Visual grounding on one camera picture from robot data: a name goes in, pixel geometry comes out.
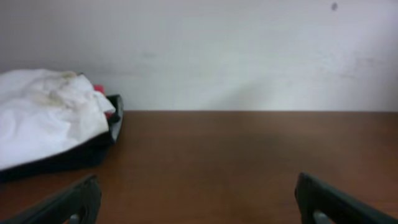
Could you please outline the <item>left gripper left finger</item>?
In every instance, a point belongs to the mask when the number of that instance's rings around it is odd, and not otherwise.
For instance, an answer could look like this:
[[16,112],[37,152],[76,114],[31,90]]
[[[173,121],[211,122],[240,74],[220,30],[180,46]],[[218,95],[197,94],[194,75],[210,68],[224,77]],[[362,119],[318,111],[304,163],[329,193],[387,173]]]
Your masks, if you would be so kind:
[[101,207],[101,189],[95,175],[88,175],[11,218],[3,224],[95,224]]

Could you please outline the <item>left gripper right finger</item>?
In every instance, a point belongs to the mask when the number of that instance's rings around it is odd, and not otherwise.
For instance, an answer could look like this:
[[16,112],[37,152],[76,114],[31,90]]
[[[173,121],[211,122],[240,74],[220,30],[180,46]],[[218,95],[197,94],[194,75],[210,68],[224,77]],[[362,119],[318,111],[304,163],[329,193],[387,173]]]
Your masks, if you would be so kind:
[[295,199],[301,222],[397,224],[397,219],[308,174],[300,173]]

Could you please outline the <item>white printed t-shirt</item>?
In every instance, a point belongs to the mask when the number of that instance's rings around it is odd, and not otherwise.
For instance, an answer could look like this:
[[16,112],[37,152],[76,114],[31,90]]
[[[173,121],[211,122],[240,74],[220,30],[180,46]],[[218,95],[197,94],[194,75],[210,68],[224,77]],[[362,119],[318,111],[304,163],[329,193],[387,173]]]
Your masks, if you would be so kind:
[[66,152],[108,130],[83,74],[46,69],[1,74],[1,170]]

